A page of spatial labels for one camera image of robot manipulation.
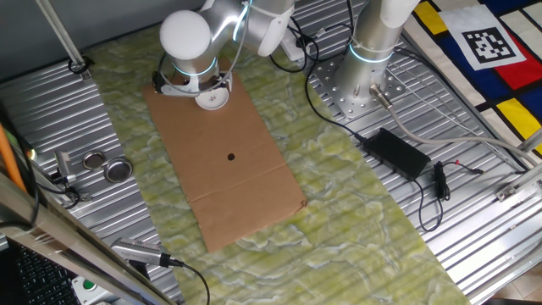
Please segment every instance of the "cardboard sheet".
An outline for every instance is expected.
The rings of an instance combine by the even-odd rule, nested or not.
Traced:
[[[214,111],[193,98],[142,89],[209,252],[307,205],[236,75],[233,88],[228,103]]]

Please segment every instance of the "metal plate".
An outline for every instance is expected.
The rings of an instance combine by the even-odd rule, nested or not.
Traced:
[[[380,103],[377,102],[376,98],[371,99],[368,103],[363,103],[354,98],[352,94],[346,94],[338,89],[335,83],[335,73],[342,60],[343,57],[338,57],[318,64],[314,74],[320,79],[320,84],[329,94],[330,101],[339,107],[342,115],[348,119],[357,119],[363,114],[380,107]],[[381,89],[393,102],[405,94],[406,88],[392,74],[386,71],[385,84],[381,86]]]
[[[356,12],[364,3],[359,0],[351,2]],[[296,3],[294,17],[303,32],[308,35],[339,22],[349,23],[345,0],[301,0]],[[316,41],[321,58],[344,51],[348,39],[349,30],[343,27],[330,30],[318,37]],[[315,48],[311,47],[313,56],[315,52]],[[395,111],[410,131],[426,138],[465,136],[469,132],[451,123],[435,110],[438,109],[456,122],[459,121],[456,117],[460,118],[468,129],[480,136],[496,135],[474,108],[451,94],[427,67],[395,54],[388,68],[425,100],[424,102],[411,92],[406,92],[394,102]],[[335,120],[346,124],[360,135],[369,137],[380,127],[384,127],[430,156],[433,162],[459,159],[462,164],[485,171],[484,175],[476,176],[466,173],[459,167],[445,168],[451,189],[451,200],[443,203],[445,215],[440,228],[426,233],[420,230],[418,221],[420,201],[418,187],[394,174],[362,150],[363,156],[391,196],[412,225],[420,230],[420,235],[429,248],[473,304],[481,304],[501,287],[542,260],[541,254],[536,258],[522,261],[506,277],[499,278],[489,287],[484,285],[542,242],[542,228],[539,225],[542,221],[540,197],[512,196],[504,202],[499,202],[495,196],[509,182],[519,177],[512,173],[517,168],[508,164],[512,158],[507,152],[499,149],[495,154],[493,148],[480,143],[463,142],[435,146],[410,141],[397,130],[393,119],[381,107],[367,109],[357,119],[350,119],[343,114],[336,99],[333,98],[333,92],[327,89],[323,81],[311,76],[310,83],[328,105]],[[359,146],[353,136],[351,139]],[[434,224],[434,220],[433,223],[430,220],[437,216],[431,170],[428,166],[418,179],[424,189],[423,218],[425,222],[429,222],[428,226]],[[473,294],[479,287],[484,288],[482,292]]]
[[[83,157],[90,151],[110,160],[123,157],[103,100],[92,80],[82,81],[66,63],[0,84],[0,100],[22,136],[36,149],[36,162],[49,174],[56,170],[55,150],[69,153],[76,173],[73,186],[90,193],[70,212],[111,245],[119,237],[159,243],[158,233],[134,178],[112,184],[102,171],[89,171]],[[7,246],[0,238],[0,249]],[[152,282],[168,297],[180,296],[171,269],[148,266]]]

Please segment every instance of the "red square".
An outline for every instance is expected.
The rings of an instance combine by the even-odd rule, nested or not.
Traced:
[[[496,67],[495,70],[501,75],[510,88],[516,90],[517,88],[521,88],[542,79],[542,64],[540,64],[539,61],[525,49],[525,47],[518,43],[514,36],[510,35],[510,37],[519,51],[525,56],[526,60],[521,63]]]

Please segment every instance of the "metal ring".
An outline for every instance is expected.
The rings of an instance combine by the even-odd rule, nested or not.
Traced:
[[[83,156],[83,167],[88,170],[99,170],[105,163],[105,156],[101,152],[87,152]]]
[[[108,162],[103,170],[103,176],[111,183],[120,183],[132,176],[134,166],[126,158],[114,158]]]

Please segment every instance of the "colorful rug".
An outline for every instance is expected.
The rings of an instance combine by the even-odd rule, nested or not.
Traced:
[[[485,5],[504,27],[525,60],[475,69],[446,27],[440,12]],[[542,3],[529,0],[425,0],[406,31],[493,128],[512,145],[542,127]],[[491,34],[486,29],[476,36]],[[540,160],[542,145],[530,154]]]

